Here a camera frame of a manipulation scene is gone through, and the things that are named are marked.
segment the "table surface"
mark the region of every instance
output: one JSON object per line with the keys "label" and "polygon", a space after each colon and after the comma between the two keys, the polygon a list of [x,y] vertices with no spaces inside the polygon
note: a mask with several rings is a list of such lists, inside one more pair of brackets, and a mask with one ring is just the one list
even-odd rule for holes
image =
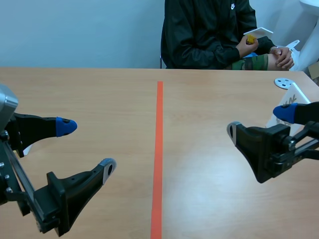
{"label": "table surface", "polygon": [[[150,239],[157,82],[163,81],[163,239],[319,238],[319,164],[303,160],[259,184],[226,126],[264,126],[285,90],[311,101],[319,88],[302,72],[0,68],[18,113],[73,119],[78,129],[37,142],[21,159],[35,188],[103,158],[118,163],[66,239]],[[0,207],[1,238],[57,238],[37,231],[16,203]]]}

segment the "white paper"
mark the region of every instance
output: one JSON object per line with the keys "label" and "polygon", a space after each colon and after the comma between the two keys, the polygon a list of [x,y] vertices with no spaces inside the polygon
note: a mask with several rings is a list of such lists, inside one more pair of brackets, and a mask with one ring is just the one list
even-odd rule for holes
{"label": "white paper", "polygon": [[256,37],[257,39],[262,38],[264,36],[267,36],[270,39],[274,33],[270,30],[263,28],[263,27],[259,27],[255,30],[248,31],[248,32],[244,33],[244,36],[247,36],[248,34]]}
{"label": "white paper", "polygon": [[[299,87],[296,85],[296,83],[292,83],[287,92],[285,93],[284,97],[278,104],[278,106],[292,104],[292,103],[299,103],[299,104],[310,104],[310,101],[305,96],[305,94],[299,89]],[[272,126],[275,126],[277,124],[285,124],[291,127],[290,129],[290,136],[293,136],[296,134],[296,132],[303,126],[300,124],[290,124],[288,122],[284,122],[280,119],[278,119],[274,114],[271,116],[271,119],[266,124],[266,128],[270,128]]]}

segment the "metal disc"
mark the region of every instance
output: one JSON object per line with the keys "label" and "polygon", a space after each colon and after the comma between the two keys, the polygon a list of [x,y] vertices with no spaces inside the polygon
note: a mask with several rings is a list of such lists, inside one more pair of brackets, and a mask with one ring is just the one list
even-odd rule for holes
{"label": "metal disc", "polygon": [[275,79],[275,85],[282,88],[282,89],[289,89],[292,83],[294,83],[293,80],[287,79],[287,78],[277,78]]}

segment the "blue rubber tip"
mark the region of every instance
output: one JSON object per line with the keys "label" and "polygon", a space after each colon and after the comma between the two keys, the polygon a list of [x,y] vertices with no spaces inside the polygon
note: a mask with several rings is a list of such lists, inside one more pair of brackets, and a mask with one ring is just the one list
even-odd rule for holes
{"label": "blue rubber tip", "polygon": [[78,125],[73,120],[57,117],[55,120],[56,136],[61,137],[73,133]]}
{"label": "blue rubber tip", "polygon": [[282,121],[288,122],[288,123],[295,123],[295,112],[297,103],[293,103],[288,106],[277,106],[274,108],[274,115],[281,119]]}

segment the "person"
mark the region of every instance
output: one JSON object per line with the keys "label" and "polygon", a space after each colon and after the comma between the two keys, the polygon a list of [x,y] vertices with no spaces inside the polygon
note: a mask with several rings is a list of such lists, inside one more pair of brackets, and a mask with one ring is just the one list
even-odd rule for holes
{"label": "person", "polygon": [[[165,0],[161,56],[167,68],[289,70],[291,51],[263,37],[247,44],[257,28],[249,0]],[[247,57],[251,53],[257,56]]]}

